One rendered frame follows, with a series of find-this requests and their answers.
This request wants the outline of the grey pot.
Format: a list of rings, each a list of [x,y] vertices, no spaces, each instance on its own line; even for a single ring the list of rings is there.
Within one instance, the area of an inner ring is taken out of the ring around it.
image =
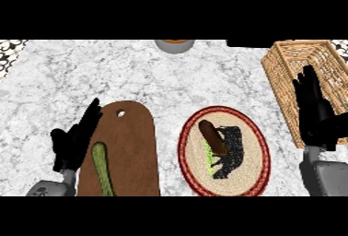
[[[179,43],[171,43],[163,40],[156,40],[154,44],[165,53],[176,54],[176,53],[184,53],[190,50],[194,41],[188,40]]]

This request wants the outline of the wicker basket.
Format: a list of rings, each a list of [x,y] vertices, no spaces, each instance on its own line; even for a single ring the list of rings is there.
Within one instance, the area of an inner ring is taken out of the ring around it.
[[[321,95],[336,114],[348,112],[348,64],[327,40],[277,41],[261,59],[274,97],[287,122],[296,148],[305,143],[299,134],[299,112],[292,80],[311,65],[318,76]]]

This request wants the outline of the brown wooden cutting board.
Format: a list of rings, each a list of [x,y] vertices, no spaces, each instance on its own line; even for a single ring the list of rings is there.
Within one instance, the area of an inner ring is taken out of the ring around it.
[[[146,106],[131,100],[101,108],[89,145],[106,145],[107,167],[118,196],[159,196],[154,126]]]

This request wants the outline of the brown sweet potato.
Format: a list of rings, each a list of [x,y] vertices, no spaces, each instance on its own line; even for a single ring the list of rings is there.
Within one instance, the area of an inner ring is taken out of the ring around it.
[[[228,152],[228,149],[224,146],[222,139],[218,134],[218,130],[215,129],[212,123],[206,120],[200,120],[199,130],[206,140],[206,143],[212,149],[212,152],[218,155],[225,155]]]

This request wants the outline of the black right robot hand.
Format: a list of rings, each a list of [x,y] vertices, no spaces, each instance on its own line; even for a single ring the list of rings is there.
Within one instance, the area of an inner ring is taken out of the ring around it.
[[[292,85],[303,144],[334,151],[339,139],[348,137],[348,112],[334,115],[331,103],[321,95],[320,80],[311,65],[303,67]]]

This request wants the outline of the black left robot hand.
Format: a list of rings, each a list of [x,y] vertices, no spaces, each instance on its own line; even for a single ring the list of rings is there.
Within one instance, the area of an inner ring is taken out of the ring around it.
[[[72,125],[69,131],[64,132],[59,128],[51,130],[50,137],[56,153],[53,171],[78,170],[101,115],[98,98],[94,98],[79,122]]]

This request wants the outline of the round red-rimmed woven placemat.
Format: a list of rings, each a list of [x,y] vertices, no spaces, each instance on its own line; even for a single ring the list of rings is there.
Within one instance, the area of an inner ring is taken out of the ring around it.
[[[187,119],[178,141],[182,177],[199,195],[261,195],[269,179],[269,149],[250,118],[210,106]]]

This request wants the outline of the green cucumber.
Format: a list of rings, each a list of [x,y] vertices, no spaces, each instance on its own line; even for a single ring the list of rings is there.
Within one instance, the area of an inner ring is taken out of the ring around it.
[[[100,141],[92,144],[92,162],[95,166],[101,195],[115,196],[112,180],[109,176],[106,146]]]

